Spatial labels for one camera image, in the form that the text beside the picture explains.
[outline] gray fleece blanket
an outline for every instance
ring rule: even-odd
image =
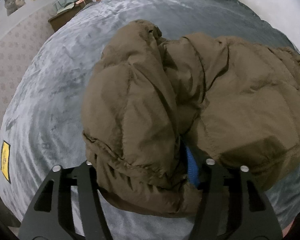
[[[0,170],[0,196],[19,220],[54,165],[69,168],[85,161],[83,92],[104,46],[136,19],[155,23],[167,39],[205,32],[293,48],[285,35],[237,0],[102,0],[89,5],[45,42],[3,118],[0,155],[5,140],[11,145],[11,183]],[[300,212],[300,165],[266,194],[281,227],[286,227]],[[83,234],[75,190],[73,197],[76,230]],[[101,203],[114,239],[187,239],[194,222],[125,212],[102,197]]]

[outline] brown puffer jacket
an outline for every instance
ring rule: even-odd
[[[96,64],[83,106],[86,156],[112,205],[193,215],[180,135],[223,165],[246,165],[269,189],[300,162],[300,55],[238,37],[178,41],[129,23]]]

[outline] bed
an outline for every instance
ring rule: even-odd
[[[90,3],[53,34],[34,57],[9,104],[0,130],[0,196],[21,221],[40,184],[56,164],[85,158],[80,110],[92,68],[115,32],[149,20],[167,39],[205,32],[235,35],[272,47],[293,44],[237,0],[101,0]],[[10,145],[9,179],[1,172],[3,141]],[[282,229],[300,212],[300,165],[266,192]],[[76,231],[83,234],[73,188]],[[194,218],[168,219],[119,210],[100,195],[114,239],[187,239]]]

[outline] yellow label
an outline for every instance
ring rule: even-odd
[[[1,171],[7,181],[10,183],[10,175],[9,175],[9,157],[10,157],[10,144],[6,141],[2,143],[1,150]]]

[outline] gray cat picture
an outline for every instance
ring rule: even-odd
[[[25,4],[26,4],[25,0],[16,0],[16,6],[18,9],[24,6]]]
[[[10,16],[16,10],[18,10],[18,6],[16,5],[16,0],[4,0],[4,7],[7,9],[8,16]]]

